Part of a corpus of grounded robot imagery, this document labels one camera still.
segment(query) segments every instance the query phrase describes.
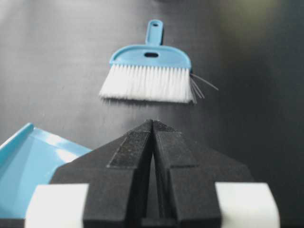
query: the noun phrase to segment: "gray surface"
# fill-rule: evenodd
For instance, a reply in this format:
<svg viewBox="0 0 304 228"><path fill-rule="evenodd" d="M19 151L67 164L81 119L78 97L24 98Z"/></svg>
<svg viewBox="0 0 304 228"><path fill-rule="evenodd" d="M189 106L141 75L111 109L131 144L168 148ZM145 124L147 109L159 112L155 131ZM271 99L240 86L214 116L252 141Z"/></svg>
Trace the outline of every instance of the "gray surface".
<svg viewBox="0 0 304 228"><path fill-rule="evenodd" d="M145 119L249 165L287 220L304 208L304 2L10 0L0 4L0 141L27 122L97 148ZM118 48L141 44L147 21L187 52L196 106L102 103L98 92Z"/></svg>

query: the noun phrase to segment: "white bristles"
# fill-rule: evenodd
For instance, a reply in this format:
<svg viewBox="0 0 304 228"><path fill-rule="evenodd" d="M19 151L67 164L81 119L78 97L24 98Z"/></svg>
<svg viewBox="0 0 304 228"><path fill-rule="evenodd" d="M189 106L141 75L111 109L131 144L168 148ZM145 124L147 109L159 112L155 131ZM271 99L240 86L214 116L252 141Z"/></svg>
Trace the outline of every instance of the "white bristles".
<svg viewBox="0 0 304 228"><path fill-rule="evenodd" d="M101 98L188 103L194 101L186 68L112 65Z"/></svg>

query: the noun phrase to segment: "hanging hole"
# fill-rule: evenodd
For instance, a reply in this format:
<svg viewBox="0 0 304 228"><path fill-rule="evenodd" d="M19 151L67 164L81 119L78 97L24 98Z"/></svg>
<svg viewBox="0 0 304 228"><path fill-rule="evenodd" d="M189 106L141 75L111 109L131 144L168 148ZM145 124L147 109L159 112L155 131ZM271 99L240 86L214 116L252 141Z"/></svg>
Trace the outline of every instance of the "hanging hole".
<svg viewBox="0 0 304 228"><path fill-rule="evenodd" d="M144 56L148 57L148 58L157 58L158 57L158 54L157 53L154 53L154 52L146 52L144 54Z"/></svg>

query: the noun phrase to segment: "white block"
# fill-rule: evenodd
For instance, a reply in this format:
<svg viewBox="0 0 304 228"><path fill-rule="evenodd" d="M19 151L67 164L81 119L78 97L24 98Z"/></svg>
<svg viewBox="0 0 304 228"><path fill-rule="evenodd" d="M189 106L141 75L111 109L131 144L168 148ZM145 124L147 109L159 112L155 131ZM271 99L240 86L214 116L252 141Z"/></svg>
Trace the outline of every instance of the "white block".
<svg viewBox="0 0 304 228"><path fill-rule="evenodd" d="M216 182L222 228L280 228L276 202L266 183Z"/></svg>
<svg viewBox="0 0 304 228"><path fill-rule="evenodd" d="M38 185L27 209L25 228L82 228L88 184Z"/></svg>

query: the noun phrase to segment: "blue brush handle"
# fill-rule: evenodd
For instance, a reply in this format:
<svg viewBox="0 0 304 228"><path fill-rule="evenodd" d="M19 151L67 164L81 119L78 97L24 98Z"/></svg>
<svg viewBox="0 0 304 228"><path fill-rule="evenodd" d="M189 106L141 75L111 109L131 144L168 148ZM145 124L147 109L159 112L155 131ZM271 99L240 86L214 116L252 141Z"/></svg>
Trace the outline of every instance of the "blue brush handle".
<svg viewBox="0 0 304 228"><path fill-rule="evenodd" d="M161 20L150 20L148 23L146 45L159 46L162 41L163 23Z"/></svg>

